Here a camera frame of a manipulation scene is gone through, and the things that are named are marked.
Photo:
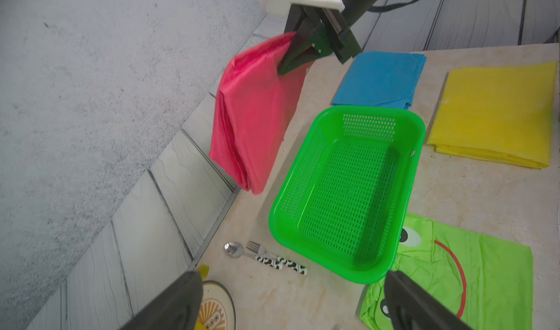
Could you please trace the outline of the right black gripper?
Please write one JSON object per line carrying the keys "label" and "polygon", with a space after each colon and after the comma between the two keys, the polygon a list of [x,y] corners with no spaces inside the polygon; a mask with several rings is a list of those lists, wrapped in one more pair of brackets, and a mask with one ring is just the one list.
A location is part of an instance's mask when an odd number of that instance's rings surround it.
{"label": "right black gripper", "polygon": [[357,38],[337,10],[292,5],[284,32],[295,36],[279,63],[280,76],[331,54],[345,63],[361,52]]}

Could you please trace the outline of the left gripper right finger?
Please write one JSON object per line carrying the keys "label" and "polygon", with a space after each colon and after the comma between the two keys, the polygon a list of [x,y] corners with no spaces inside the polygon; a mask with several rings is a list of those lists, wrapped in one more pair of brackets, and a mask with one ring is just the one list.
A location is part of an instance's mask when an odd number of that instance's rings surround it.
{"label": "left gripper right finger", "polygon": [[470,329],[401,271],[389,271],[384,301],[393,329]]}

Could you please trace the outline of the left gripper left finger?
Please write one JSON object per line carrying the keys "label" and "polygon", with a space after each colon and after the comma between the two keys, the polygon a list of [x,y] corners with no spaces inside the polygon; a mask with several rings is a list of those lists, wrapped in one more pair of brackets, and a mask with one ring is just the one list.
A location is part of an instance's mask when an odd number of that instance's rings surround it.
{"label": "left gripper left finger", "polygon": [[203,299],[199,272],[186,272],[121,329],[194,329]]}

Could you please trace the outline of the green frog raincoat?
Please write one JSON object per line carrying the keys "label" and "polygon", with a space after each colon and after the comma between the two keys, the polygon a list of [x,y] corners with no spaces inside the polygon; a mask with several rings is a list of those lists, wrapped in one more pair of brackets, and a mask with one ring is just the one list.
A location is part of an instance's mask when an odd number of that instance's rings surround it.
{"label": "green frog raincoat", "polygon": [[531,248],[407,215],[395,271],[472,329],[531,329]]}

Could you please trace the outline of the pink rabbit raincoat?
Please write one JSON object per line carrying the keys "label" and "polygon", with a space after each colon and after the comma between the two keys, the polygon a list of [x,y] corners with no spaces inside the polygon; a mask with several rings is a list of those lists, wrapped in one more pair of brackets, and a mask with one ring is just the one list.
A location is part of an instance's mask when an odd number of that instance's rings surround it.
{"label": "pink rabbit raincoat", "polygon": [[276,36],[233,57],[217,89],[209,157],[254,195],[267,184],[309,68],[277,71],[294,36]]}

